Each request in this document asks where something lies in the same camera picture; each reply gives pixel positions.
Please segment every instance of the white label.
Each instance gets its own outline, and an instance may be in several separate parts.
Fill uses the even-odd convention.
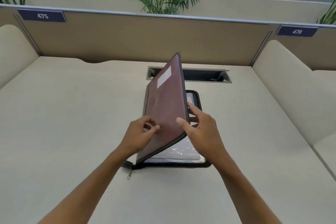
[[[171,66],[157,80],[157,89],[171,76]]]

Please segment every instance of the finger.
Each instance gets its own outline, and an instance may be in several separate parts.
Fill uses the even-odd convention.
[[[189,118],[189,120],[190,120],[190,122],[196,122],[196,123],[198,123],[198,122],[199,122],[199,120],[198,120],[198,117],[197,117],[197,116],[190,117],[190,118]]]
[[[147,123],[145,123],[145,125],[143,126],[144,128],[150,130],[152,127],[150,125],[148,125]]]
[[[150,123],[153,126],[156,126],[155,120],[150,116],[142,116],[141,118],[137,119],[138,122],[140,122],[141,125],[144,125],[145,123]]]
[[[186,120],[182,118],[176,118],[176,122],[180,125],[181,128],[189,135],[194,129]]]
[[[146,139],[151,139],[153,137],[153,135],[155,135],[155,133],[157,133],[160,129],[159,125],[156,125],[154,127],[152,127],[150,130],[148,130],[147,132],[145,132],[145,137]]]
[[[189,107],[189,109],[190,109],[190,113],[192,114],[192,115],[195,115],[195,116],[199,116],[199,115],[201,115],[201,114],[203,114],[203,112],[200,110],[200,109],[198,109],[196,106],[194,106],[192,103],[190,103],[190,102],[188,102],[188,107]]]

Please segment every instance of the navy blue label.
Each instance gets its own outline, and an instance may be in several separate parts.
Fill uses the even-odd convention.
[[[67,22],[62,12],[21,9],[18,12],[25,21]]]
[[[276,35],[312,37],[319,28],[281,26]]]

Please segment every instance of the left hand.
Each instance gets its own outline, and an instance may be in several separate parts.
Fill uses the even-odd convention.
[[[117,149],[129,158],[145,148],[159,129],[160,126],[156,125],[155,121],[149,116],[143,116],[134,120],[129,124],[124,138]]]

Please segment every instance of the brown folder cover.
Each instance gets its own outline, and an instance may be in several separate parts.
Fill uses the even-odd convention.
[[[137,164],[186,137],[184,130],[176,123],[177,117],[189,122],[179,53],[175,54],[147,85],[144,115],[151,116],[161,128],[149,144],[138,153]]]

